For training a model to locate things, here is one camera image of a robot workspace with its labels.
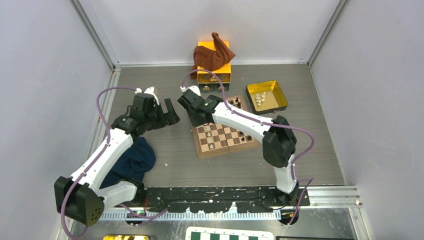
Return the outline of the wooden chess board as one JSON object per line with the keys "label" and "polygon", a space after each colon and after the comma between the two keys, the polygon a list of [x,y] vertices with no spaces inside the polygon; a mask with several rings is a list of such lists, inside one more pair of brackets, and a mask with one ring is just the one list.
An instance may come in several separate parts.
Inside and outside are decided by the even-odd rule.
{"label": "wooden chess board", "polygon": [[199,157],[210,157],[244,150],[256,147],[259,144],[251,135],[236,128],[217,123],[206,123],[192,127],[191,131]]}

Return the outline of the yellow metal tray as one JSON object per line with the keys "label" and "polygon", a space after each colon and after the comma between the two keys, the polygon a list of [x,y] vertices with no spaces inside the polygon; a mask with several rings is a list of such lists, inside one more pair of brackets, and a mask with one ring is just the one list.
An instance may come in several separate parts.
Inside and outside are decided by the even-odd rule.
{"label": "yellow metal tray", "polygon": [[256,115],[284,111],[288,102],[277,80],[248,84],[245,93]]}

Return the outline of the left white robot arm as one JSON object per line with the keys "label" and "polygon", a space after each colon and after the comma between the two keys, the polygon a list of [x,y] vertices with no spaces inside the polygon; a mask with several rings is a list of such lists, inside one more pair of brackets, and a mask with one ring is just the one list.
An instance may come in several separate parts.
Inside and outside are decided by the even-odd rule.
{"label": "left white robot arm", "polygon": [[87,227],[99,221],[105,210],[129,202],[141,206],[146,200],[145,185],[132,177],[124,177],[114,185],[101,185],[135,140],[147,131],[175,125],[180,121],[172,100],[160,102],[154,87],[133,89],[132,105],[125,114],[107,126],[107,136],[88,160],[69,177],[60,176],[54,183],[56,208],[61,221],[73,219]]}

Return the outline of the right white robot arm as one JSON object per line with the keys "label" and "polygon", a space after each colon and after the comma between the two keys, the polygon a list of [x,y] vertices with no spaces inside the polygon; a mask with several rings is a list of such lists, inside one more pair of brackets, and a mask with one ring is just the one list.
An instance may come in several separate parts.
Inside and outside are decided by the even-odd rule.
{"label": "right white robot arm", "polygon": [[199,149],[233,150],[260,143],[264,160],[274,168],[279,202],[288,206],[297,199],[298,182],[291,167],[297,139],[291,129],[274,126],[287,125],[284,117],[272,119],[246,111],[241,95],[203,98],[196,85],[181,87],[181,92],[178,102],[187,111]]}

